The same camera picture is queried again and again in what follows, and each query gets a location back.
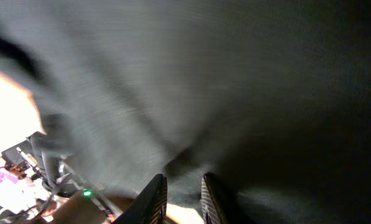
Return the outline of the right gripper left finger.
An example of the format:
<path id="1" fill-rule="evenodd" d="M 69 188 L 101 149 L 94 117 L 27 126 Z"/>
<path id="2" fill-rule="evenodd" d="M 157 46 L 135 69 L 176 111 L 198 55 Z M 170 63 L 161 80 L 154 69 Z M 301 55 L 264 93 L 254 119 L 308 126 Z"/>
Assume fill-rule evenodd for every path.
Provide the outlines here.
<path id="1" fill-rule="evenodd" d="M 113 224 L 165 224 L 166 208 L 167 179 L 157 174 Z"/>

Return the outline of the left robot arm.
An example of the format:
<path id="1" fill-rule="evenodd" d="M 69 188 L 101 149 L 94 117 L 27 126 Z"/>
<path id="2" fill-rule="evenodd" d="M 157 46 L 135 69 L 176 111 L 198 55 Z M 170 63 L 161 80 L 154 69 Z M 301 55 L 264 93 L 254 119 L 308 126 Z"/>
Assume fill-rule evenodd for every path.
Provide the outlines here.
<path id="1" fill-rule="evenodd" d="M 46 223 L 46 216 L 53 217 L 52 223 L 113 223 L 118 217 L 117 208 L 110 203 L 96 187 L 80 180 L 74 171 L 61 171 L 67 156 L 57 153 L 65 149 L 52 135 L 35 132 L 27 140 L 32 146 L 34 158 L 42 178 L 50 190 L 46 201 L 36 203 L 38 214 L 30 220 L 21 213 L 12 218 L 15 223 Z"/>

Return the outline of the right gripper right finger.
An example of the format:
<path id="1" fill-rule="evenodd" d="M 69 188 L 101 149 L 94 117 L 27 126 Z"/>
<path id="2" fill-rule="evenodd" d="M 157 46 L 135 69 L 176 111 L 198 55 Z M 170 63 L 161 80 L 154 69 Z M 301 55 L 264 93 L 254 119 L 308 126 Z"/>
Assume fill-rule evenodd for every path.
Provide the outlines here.
<path id="1" fill-rule="evenodd" d="M 254 224 L 236 203 L 234 194 L 211 172 L 202 178 L 200 203 L 206 224 Z"/>

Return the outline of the black t-shirt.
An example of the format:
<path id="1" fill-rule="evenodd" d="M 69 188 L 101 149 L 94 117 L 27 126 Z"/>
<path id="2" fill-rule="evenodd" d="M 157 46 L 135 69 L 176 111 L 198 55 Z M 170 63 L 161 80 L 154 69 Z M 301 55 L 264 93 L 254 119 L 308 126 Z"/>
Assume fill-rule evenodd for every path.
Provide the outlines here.
<path id="1" fill-rule="evenodd" d="M 110 192 L 211 172 L 257 223 L 371 223 L 371 1 L 0 1 L 44 152 Z"/>

